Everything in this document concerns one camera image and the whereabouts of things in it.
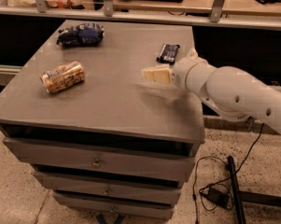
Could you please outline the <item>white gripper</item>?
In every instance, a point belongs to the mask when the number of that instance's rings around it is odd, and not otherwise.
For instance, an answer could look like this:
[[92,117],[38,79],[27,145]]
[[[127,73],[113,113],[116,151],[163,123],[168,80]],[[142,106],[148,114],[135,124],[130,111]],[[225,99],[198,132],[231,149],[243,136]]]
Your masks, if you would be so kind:
[[169,84],[172,81],[184,91],[200,91],[216,67],[198,57],[195,48],[190,49],[187,57],[178,61],[173,70],[168,64],[141,70],[142,76],[149,81]]

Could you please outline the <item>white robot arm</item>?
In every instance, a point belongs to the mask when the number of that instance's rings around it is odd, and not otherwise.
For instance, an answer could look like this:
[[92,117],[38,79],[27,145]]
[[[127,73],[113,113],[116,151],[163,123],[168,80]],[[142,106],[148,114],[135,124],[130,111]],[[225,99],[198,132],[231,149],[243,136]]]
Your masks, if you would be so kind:
[[172,66],[145,68],[142,74],[147,80],[174,83],[194,93],[227,121],[254,118],[281,134],[281,91],[244,70],[232,66],[217,68],[192,50]]

